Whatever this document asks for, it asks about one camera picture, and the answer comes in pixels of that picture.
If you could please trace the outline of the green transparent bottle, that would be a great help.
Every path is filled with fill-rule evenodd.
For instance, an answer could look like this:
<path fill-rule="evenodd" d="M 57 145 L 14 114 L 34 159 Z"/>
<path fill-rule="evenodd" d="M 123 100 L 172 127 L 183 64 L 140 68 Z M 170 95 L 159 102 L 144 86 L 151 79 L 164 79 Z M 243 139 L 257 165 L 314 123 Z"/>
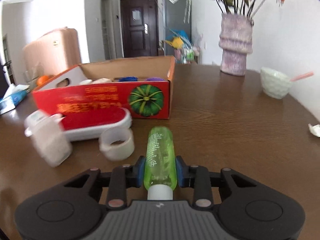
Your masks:
<path fill-rule="evenodd" d="M 173 200 L 177 172 L 170 129 L 164 126 L 151 129 L 145 158 L 144 187 L 148 192 L 148 200 Z"/>

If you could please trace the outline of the white plastic cup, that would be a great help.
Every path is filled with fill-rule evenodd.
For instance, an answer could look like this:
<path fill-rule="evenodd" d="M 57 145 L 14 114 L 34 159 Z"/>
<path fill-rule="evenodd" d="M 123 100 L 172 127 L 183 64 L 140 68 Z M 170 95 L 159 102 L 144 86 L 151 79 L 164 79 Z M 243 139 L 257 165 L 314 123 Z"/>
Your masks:
<path fill-rule="evenodd" d="M 122 161 L 135 150 L 133 132 L 130 128 L 114 127 L 99 137 L 99 150 L 110 161 Z"/>

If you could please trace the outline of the red white lint brush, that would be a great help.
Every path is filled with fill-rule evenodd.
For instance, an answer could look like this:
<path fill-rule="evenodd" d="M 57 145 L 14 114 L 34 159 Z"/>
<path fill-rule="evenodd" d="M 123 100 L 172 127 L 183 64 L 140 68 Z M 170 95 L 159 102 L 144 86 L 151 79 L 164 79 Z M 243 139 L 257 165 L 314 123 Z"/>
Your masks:
<path fill-rule="evenodd" d="M 51 118 L 63 129 L 71 142 L 97 139 L 107 129 L 114 127 L 130 128 L 130 111 L 120 107 L 93 109 L 69 115 L 54 114 Z"/>

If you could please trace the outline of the blue jar lid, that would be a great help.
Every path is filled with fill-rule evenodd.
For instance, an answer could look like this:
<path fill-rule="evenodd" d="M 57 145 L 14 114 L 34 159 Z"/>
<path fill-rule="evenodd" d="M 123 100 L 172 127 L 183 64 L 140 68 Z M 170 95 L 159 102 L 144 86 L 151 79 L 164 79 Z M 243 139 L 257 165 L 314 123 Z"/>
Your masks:
<path fill-rule="evenodd" d="M 121 77 L 118 81 L 119 82 L 136 82 L 138 81 L 138 78 L 134 76 L 127 76 L 127 77 Z"/>

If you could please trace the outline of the white jar lid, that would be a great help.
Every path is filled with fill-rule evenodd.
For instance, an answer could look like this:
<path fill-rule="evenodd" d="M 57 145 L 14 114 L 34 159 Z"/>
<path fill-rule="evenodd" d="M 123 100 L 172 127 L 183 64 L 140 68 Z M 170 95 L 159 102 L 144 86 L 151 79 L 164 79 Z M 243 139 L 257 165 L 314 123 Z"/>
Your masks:
<path fill-rule="evenodd" d="M 87 79 L 87 80 L 83 80 L 79 83 L 79 85 L 89 85 L 91 84 L 93 81 L 91 79 Z"/>

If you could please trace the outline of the purple jar lid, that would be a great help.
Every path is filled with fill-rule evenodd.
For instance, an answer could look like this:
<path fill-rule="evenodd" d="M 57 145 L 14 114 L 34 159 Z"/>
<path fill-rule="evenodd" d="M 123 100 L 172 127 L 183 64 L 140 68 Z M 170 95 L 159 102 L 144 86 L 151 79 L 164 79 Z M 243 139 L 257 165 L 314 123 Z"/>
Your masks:
<path fill-rule="evenodd" d="M 148 77 L 147 79 L 145 79 L 145 81 L 158 82 L 158 81 L 165 81 L 165 79 L 161 77 Z"/>

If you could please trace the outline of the beige small box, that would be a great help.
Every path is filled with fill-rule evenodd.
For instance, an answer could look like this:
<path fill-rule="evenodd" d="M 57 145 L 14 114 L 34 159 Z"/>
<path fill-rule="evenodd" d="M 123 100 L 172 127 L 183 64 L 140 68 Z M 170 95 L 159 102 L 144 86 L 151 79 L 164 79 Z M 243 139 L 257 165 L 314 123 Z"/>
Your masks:
<path fill-rule="evenodd" d="M 111 79 L 100 78 L 100 79 L 92 81 L 92 84 L 103 84 L 103 83 L 111 83 L 111 82 L 113 82 Z"/>

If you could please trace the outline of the red cardboard pumpkin box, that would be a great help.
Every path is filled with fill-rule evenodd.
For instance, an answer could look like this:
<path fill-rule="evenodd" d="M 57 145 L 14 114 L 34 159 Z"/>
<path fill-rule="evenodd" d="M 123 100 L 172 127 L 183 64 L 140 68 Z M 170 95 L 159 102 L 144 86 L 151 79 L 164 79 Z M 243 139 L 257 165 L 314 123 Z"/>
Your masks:
<path fill-rule="evenodd" d="M 175 58 L 173 56 L 132 57 L 75 65 L 35 88 L 37 107 L 48 114 L 85 112 L 123 107 L 133 118 L 168 119 L 171 112 Z M 136 82 L 119 82 L 134 76 Z M 165 81 L 145 81 L 161 77 Z M 108 78 L 113 82 L 79 85 L 83 80 Z"/>

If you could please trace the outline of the pale green bowl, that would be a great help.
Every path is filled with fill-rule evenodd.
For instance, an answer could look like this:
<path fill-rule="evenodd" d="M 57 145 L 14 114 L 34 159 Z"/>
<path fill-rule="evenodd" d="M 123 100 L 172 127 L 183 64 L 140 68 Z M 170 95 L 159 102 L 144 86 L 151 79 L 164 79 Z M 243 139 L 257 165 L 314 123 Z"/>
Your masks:
<path fill-rule="evenodd" d="M 289 93 L 293 84 L 290 78 L 284 73 L 267 67 L 261 68 L 260 80 L 263 92 L 278 100 L 281 100 Z"/>

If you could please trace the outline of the orange fruit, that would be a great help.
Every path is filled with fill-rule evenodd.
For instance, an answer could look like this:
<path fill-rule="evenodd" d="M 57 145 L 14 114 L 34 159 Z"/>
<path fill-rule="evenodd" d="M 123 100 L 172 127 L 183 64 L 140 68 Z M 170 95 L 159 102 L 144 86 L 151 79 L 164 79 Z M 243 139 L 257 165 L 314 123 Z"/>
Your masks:
<path fill-rule="evenodd" d="M 44 85 L 45 83 L 49 82 L 54 76 L 53 75 L 43 75 L 43 76 L 40 76 L 37 81 L 36 81 L 36 84 L 37 86 L 42 86 Z"/>

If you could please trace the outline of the crumpled white tissue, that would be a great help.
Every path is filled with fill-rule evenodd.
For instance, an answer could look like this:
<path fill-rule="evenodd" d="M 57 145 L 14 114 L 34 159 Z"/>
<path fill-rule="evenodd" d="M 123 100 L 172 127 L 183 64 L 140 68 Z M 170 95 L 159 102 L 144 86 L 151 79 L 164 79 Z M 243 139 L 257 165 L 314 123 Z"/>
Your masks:
<path fill-rule="evenodd" d="M 317 124 L 315 126 L 312 126 L 311 124 L 308 124 L 309 131 L 312 135 L 316 137 L 320 137 L 320 124 Z"/>

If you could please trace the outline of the blue tissue pack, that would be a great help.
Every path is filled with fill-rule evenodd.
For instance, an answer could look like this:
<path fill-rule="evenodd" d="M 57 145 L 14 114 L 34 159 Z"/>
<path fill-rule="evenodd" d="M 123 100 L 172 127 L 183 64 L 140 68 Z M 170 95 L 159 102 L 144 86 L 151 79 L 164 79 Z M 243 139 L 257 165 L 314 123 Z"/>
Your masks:
<path fill-rule="evenodd" d="M 1 99 L 1 115 L 16 108 L 27 96 L 29 85 L 10 84 L 3 98 Z"/>

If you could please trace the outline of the clear glass cup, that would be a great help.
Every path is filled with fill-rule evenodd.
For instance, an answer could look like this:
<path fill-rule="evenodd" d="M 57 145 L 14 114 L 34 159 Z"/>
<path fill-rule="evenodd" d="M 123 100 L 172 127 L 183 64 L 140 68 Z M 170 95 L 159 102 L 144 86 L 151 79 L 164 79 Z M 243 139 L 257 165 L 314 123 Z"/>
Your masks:
<path fill-rule="evenodd" d="M 24 80 L 29 85 L 29 89 L 33 90 L 37 87 L 37 80 L 40 77 L 39 67 L 31 67 L 26 70 L 24 73 Z"/>

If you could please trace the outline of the pink glitter vase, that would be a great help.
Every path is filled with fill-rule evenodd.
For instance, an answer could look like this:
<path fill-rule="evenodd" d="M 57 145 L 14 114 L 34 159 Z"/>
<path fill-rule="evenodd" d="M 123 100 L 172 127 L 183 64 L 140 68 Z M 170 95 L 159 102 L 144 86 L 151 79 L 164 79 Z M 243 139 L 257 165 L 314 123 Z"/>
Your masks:
<path fill-rule="evenodd" d="M 222 14 L 219 47 L 222 49 L 220 70 L 223 73 L 244 76 L 247 55 L 252 53 L 252 21 L 239 14 Z"/>

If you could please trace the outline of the pink suitcase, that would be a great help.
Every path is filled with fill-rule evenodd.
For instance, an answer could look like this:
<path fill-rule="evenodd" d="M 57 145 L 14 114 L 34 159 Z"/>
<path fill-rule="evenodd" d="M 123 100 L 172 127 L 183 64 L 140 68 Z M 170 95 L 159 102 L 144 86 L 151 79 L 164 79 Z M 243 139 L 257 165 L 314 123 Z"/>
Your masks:
<path fill-rule="evenodd" d="M 60 28 L 46 33 L 23 48 L 26 70 L 55 76 L 81 63 L 78 32 Z"/>

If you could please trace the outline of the pink spoon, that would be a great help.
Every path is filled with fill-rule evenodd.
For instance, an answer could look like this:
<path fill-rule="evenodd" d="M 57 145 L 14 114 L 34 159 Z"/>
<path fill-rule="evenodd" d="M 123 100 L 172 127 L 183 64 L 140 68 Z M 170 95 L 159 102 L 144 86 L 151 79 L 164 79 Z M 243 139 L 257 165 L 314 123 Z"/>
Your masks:
<path fill-rule="evenodd" d="M 306 78 L 311 77 L 313 75 L 314 75 L 314 72 L 308 72 L 308 73 L 301 74 L 301 75 L 298 75 L 296 77 L 293 77 L 290 81 L 291 82 L 296 82 L 298 80 L 306 79 Z"/>

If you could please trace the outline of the grey refrigerator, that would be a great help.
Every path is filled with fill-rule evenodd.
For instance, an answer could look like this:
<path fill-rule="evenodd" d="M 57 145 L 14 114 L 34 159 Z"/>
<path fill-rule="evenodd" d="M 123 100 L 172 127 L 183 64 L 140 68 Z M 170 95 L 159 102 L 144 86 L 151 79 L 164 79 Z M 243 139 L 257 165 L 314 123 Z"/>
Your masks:
<path fill-rule="evenodd" d="M 184 33 L 191 40 L 191 0 L 163 0 L 164 40 Z"/>

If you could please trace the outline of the dark brown door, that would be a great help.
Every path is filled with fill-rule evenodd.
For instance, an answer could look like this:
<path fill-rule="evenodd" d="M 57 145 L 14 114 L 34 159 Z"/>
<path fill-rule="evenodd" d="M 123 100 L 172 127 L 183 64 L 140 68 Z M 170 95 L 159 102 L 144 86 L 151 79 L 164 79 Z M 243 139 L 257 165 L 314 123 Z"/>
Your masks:
<path fill-rule="evenodd" d="M 157 0 L 121 0 L 124 57 L 158 55 Z"/>

